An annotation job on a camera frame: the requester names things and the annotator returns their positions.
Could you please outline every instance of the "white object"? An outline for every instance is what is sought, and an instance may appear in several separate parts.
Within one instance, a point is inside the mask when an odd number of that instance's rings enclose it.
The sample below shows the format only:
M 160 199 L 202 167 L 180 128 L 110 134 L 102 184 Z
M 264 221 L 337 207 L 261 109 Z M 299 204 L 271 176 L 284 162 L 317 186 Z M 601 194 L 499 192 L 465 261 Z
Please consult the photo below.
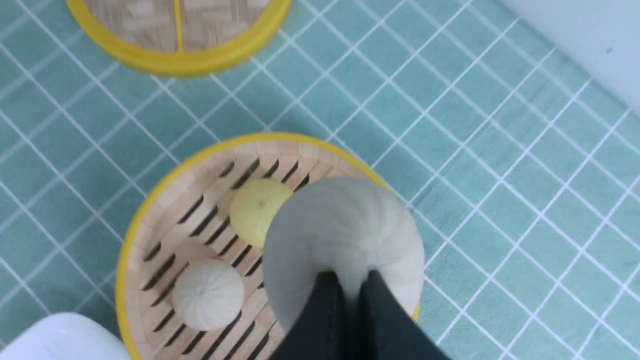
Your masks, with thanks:
M 40 320 L 0 352 L 0 360 L 17 359 L 129 360 L 130 357 L 120 340 L 98 323 L 79 314 L 60 313 Z
M 284 331 L 302 312 L 319 272 L 337 274 L 353 307 L 377 270 L 408 315 L 424 281 L 424 249 L 411 214 L 393 194 L 362 179 L 323 179 L 294 193 L 271 223 L 262 260 Z
M 502 1 L 640 113 L 640 1 Z
M 232 323 L 244 301 L 244 285 L 224 261 L 203 259 L 189 265 L 173 288 L 173 307 L 185 325 L 200 331 Z

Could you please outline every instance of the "teal tile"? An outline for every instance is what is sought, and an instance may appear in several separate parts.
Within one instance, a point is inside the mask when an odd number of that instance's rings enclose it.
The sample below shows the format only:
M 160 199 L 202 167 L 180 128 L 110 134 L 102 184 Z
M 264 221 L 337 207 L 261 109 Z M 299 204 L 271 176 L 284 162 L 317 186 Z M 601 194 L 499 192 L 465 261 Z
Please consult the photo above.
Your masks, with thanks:
M 600 219 L 570 192 L 563 192 L 547 210 L 547 218 L 579 245 L 593 234 Z
M 86 35 L 70 45 L 69 50 L 94 76 L 102 74 L 116 62 Z
M 156 97 L 136 117 L 165 147 L 173 145 L 195 124 L 187 111 L 166 94 Z
M 554 130 L 547 131 L 531 153 L 564 180 L 569 179 L 584 161 L 584 156 Z
M 631 197 L 627 197 L 611 217 L 611 222 L 640 245 L 640 227 L 637 226 L 637 219 L 639 218 L 640 203 Z
M 394 5 L 396 5 L 393 1 L 387 0 L 364 0 L 363 4 L 379 17 L 384 17 L 393 9 Z
M 353 101 L 326 78 L 320 80 L 301 101 L 331 130 L 337 129 L 356 110 Z
M 520 160 L 506 180 L 540 210 L 551 201 L 561 187 L 560 183 L 529 156 Z
M 179 160 L 184 161 L 215 143 L 216 141 L 209 133 L 198 127 L 183 139 L 172 152 Z
M 294 96 L 300 96 L 320 72 L 298 50 L 289 46 L 267 65 L 267 70 Z
M 411 216 L 413 216 L 415 226 L 418 229 L 418 234 L 420 234 L 420 237 L 422 238 L 422 244 L 424 246 L 424 263 L 426 264 L 427 261 L 429 261 L 429 259 L 435 254 L 436 250 L 440 248 L 445 239 L 425 221 L 423 221 L 419 214 L 413 210 L 409 210 L 409 212 L 411 213 Z
M 0 54 L 0 69 L 2 69 L 2 72 L 0 72 L 0 88 L 2 89 L 22 77 L 20 68 L 15 66 L 5 54 Z
M 627 186 L 640 175 L 640 156 L 617 136 L 608 137 L 594 157 Z
M 207 119 L 207 127 L 221 140 L 236 136 L 259 133 L 262 125 L 234 100 L 228 100 Z
M 45 131 L 38 133 L 33 144 L 60 171 L 66 169 L 91 143 L 67 119 L 58 117 Z
M 555 118 L 569 102 L 569 97 L 540 70 L 536 70 L 518 92 L 549 120 Z
M 602 119 L 614 124 L 627 107 L 599 84 L 592 82 L 580 93 L 580 100 Z
M 560 277 L 578 253 L 575 247 L 544 221 L 539 221 L 531 229 L 520 247 L 555 277 Z
M 176 164 L 166 155 L 162 156 L 162 160 L 155 164 L 144 176 L 138 180 L 138 186 L 145 192 L 149 193 L 154 186 L 162 180 L 162 178 L 173 170 Z
M 94 141 L 100 140 L 125 117 L 124 111 L 97 86 L 78 99 L 68 112 Z
M 513 12 L 498 0 L 476 0 L 472 6 L 501 30 L 506 29 L 516 19 Z
M 235 90 L 242 82 L 253 72 L 257 71 L 257 67 L 252 61 L 246 61 L 230 70 L 220 72 L 214 76 L 220 80 L 229 90 Z
M 399 145 L 384 155 L 374 170 L 405 200 L 410 200 L 432 176 Z
M 507 89 L 477 65 L 460 79 L 457 87 L 487 114 L 492 113 L 509 95 Z
M 42 0 L 20 0 L 20 1 L 22 2 L 22 4 L 24 4 L 24 6 L 32 10 L 36 10 L 39 7 L 38 5 L 42 4 Z
M 466 151 L 459 152 L 442 175 L 474 204 L 495 184 L 495 178 Z
M 257 53 L 254 58 L 260 63 L 266 63 L 281 47 L 285 45 L 287 41 L 282 37 L 281 34 L 277 33 L 269 43 Z M 251 63 L 250 61 L 240 64 L 240 66 L 244 66 L 247 63 Z
M 2 14 L 0 14 L 0 24 L 2 29 L 22 17 L 24 10 L 15 2 L 8 1 L 3 5 Z
M 461 7 L 459 2 L 450 0 L 417 0 L 416 3 L 440 23 L 449 20 Z
M 352 1 L 338 1 L 324 15 L 349 41 L 360 40 L 374 21 Z
M 326 0 L 307 0 L 307 3 L 317 9 L 318 11 L 324 10 L 330 3 Z
M 66 246 L 87 276 L 99 284 L 116 268 L 120 242 L 99 221 L 94 221 Z
M 453 325 L 440 346 L 453 359 L 497 359 L 502 350 L 467 318 Z
M 486 279 L 450 245 L 442 249 L 425 274 L 459 306 L 464 306 Z
M 20 141 L 20 135 L 5 121 L 0 121 L 0 154 L 4 154 Z
M 436 28 L 408 4 L 402 4 L 385 19 L 387 25 L 414 49 L 419 49 L 435 34 Z
M 78 313 L 99 323 L 111 334 L 120 337 L 115 310 L 98 293 L 93 293 L 89 300 L 80 307 Z
M 611 278 L 582 256 L 562 282 L 597 315 L 605 311 L 620 290 Z
M 94 209 L 101 208 L 127 183 L 124 176 L 97 151 L 91 153 L 67 179 Z
M 518 21 L 506 36 L 535 60 L 541 60 L 553 49 L 549 41 L 522 21 Z
M 180 79 L 169 90 L 199 119 L 227 96 L 227 92 L 209 76 Z
M 3 223 L 16 210 L 18 210 L 18 204 L 0 189 L 0 223 Z
M 636 360 L 637 355 L 617 336 L 603 326 L 599 326 L 589 344 L 584 348 L 582 357 L 585 360 Z
M 520 306 L 492 282 L 487 284 L 467 312 L 505 347 L 529 318 Z
M 542 66 L 572 92 L 577 92 L 589 79 L 589 74 L 559 51 L 554 51 Z
M 158 89 L 149 75 L 124 66 L 117 68 L 102 83 L 128 110 L 137 108 Z
M 28 134 L 51 115 L 55 108 L 34 83 L 25 81 L 0 99 L 0 110 L 23 133 Z
M 522 56 L 510 47 L 504 40 L 500 40 L 483 56 L 482 60 L 506 81 L 516 87 L 533 69 Z
M 596 319 L 560 288 L 551 295 L 538 316 L 572 348 L 580 348 L 596 324 Z
M 469 218 L 453 237 L 453 242 L 489 273 L 511 249 L 511 244 L 478 214 Z
M 52 251 L 51 241 L 26 215 L 20 215 L 0 233 L 0 254 L 21 278 Z
M 554 284 L 520 251 L 511 254 L 495 278 L 530 311 L 542 303 Z
M 420 112 L 391 85 L 385 85 L 371 98 L 366 108 L 396 136 L 404 133 L 420 117 Z
M 29 281 L 29 287 L 51 312 L 73 311 L 91 291 L 91 284 L 62 254 Z
M 59 242 L 67 239 L 91 215 L 91 211 L 62 183 L 36 202 L 31 212 Z
M 475 55 L 480 55 L 496 38 L 469 10 L 463 10 L 447 29 Z
M 161 152 L 132 122 L 121 127 L 102 148 L 130 177 L 138 175 Z
M 3 39 L 3 45 L 27 69 L 56 49 L 53 40 L 31 19 L 9 33 Z
M 322 22 L 315 22 L 296 42 L 320 66 L 331 67 L 349 49 L 342 40 L 330 31 Z
M 323 140 L 329 136 L 329 133 L 298 105 L 287 110 L 273 125 L 273 130 L 309 135 Z
M 640 148 L 640 118 L 629 113 L 618 125 L 617 130 L 633 146 Z
M 469 141 L 469 147 L 498 175 L 504 172 L 518 159 L 521 151 L 495 126 L 484 126 Z
M 30 147 L 24 146 L 0 164 L 0 181 L 26 203 L 54 178 L 53 171 Z
M 382 78 L 355 53 L 338 63 L 331 75 L 358 101 L 365 101 L 382 85 Z
M 144 198 L 137 190 L 127 189 L 102 214 L 105 221 L 122 237 L 127 234 L 133 216 Z
M 517 97 L 507 100 L 493 119 L 524 147 L 528 147 L 545 128 L 545 123 Z
M 596 235 L 587 252 L 623 282 L 640 263 L 640 251 L 608 225 Z
M 267 124 L 291 103 L 291 98 L 262 72 L 238 91 L 237 98 Z
M 435 127 L 427 118 L 422 118 L 404 137 L 404 143 L 431 167 L 440 168 L 458 146 L 447 135 Z
M 438 34 L 421 52 L 430 64 L 449 81 L 454 81 L 471 65 L 469 58 L 442 33 Z
M 520 360 L 570 360 L 573 358 L 573 353 L 536 322 L 529 324 L 511 351 Z
M 436 340 L 456 318 L 458 310 L 433 286 L 425 282 L 420 298 L 418 326 L 432 340 Z
M 498 186 L 480 207 L 511 239 L 519 239 L 536 218 L 534 212 L 504 185 Z
M 558 117 L 556 125 L 586 152 L 591 152 L 607 134 L 603 126 L 575 103 Z
M 383 28 L 375 29 L 358 48 L 388 76 L 395 73 L 411 56 L 409 50 Z
M 393 81 L 423 108 L 428 108 L 447 88 L 418 59 L 410 61 Z
M 18 285 L 18 282 L 13 277 L 13 275 L 10 274 L 9 271 L 4 266 L 0 266 L 0 293 L 7 294 L 16 285 Z
M 69 7 L 63 1 L 51 1 L 38 12 L 38 18 L 63 42 L 80 31 L 80 27 L 71 16 Z
M 0 309 L 0 323 L 11 324 L 0 327 L 0 338 L 9 342 L 46 315 L 29 293 L 20 290 Z
M 592 163 L 587 163 L 570 184 L 602 214 L 608 214 L 623 190 Z
M 303 3 L 294 2 L 291 5 L 291 9 L 289 10 L 289 14 L 287 15 L 284 25 L 282 25 L 282 30 L 289 34 L 289 36 L 293 36 L 301 28 L 307 25 L 312 18 L 313 14 Z
M 471 207 L 439 179 L 429 184 L 413 205 L 445 235 L 451 235 L 471 212 Z
M 640 303 L 629 294 L 622 295 L 605 320 L 631 345 L 640 347 Z
M 373 164 L 393 141 L 380 126 L 362 112 L 356 114 L 349 124 L 338 132 L 338 137 L 369 165 Z
M 452 91 L 447 92 L 429 113 L 461 142 L 484 122 L 476 110 Z

